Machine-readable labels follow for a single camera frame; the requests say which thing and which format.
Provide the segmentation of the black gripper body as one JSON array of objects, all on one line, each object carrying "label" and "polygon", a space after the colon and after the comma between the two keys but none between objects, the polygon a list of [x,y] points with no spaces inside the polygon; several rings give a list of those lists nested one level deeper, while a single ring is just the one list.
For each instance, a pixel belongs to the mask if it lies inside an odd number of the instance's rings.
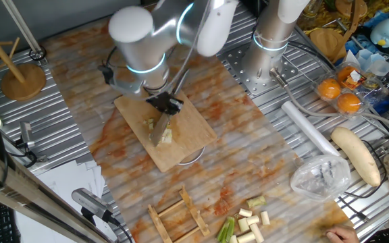
[{"label": "black gripper body", "polygon": [[156,97],[151,97],[147,99],[147,103],[154,107],[167,107],[171,104],[171,101],[182,103],[182,100],[177,99],[175,94],[169,92],[162,92]]}]

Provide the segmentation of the dark sleeved person right hand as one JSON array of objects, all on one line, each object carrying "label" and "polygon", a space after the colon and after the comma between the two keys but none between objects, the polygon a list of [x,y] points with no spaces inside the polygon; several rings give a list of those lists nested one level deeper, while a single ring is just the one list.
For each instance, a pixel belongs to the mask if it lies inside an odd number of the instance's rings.
[{"label": "dark sleeved person right hand", "polygon": [[335,225],[326,231],[331,243],[360,243],[356,231],[346,225]]}]

